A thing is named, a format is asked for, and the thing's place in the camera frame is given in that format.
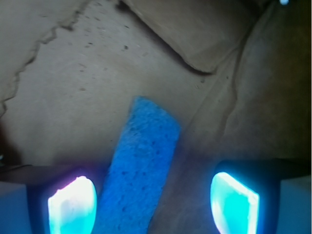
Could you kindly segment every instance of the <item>gray surface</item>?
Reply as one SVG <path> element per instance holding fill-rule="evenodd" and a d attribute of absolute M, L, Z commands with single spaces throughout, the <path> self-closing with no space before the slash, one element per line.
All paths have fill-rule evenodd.
<path fill-rule="evenodd" d="M 131 11 L 99 4 L 87 7 L 72 32 L 56 30 L 6 102 L 1 120 L 26 163 L 109 161 L 135 96 L 185 128 L 215 82 L 192 72 Z"/>
<path fill-rule="evenodd" d="M 19 72 L 36 56 L 39 41 L 53 38 L 56 26 L 69 26 L 88 0 L 0 1 L 0 116 L 14 97 Z"/>

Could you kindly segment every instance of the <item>cyan light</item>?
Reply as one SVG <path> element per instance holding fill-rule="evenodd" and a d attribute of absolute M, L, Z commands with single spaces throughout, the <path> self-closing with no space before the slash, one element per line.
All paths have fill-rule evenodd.
<path fill-rule="evenodd" d="M 51 234 L 90 234 L 97 211 L 93 182 L 77 177 L 48 199 L 48 209 Z"/>
<path fill-rule="evenodd" d="M 220 172 L 213 177 L 210 203 L 220 233 L 256 233 L 259 195 L 229 174 Z"/>

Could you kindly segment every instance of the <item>blue sponge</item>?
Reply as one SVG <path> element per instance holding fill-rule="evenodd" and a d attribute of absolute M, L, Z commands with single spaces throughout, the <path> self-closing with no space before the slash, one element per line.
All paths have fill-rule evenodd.
<path fill-rule="evenodd" d="M 137 97 L 98 200 L 95 234 L 146 234 L 166 182 L 179 124 Z"/>

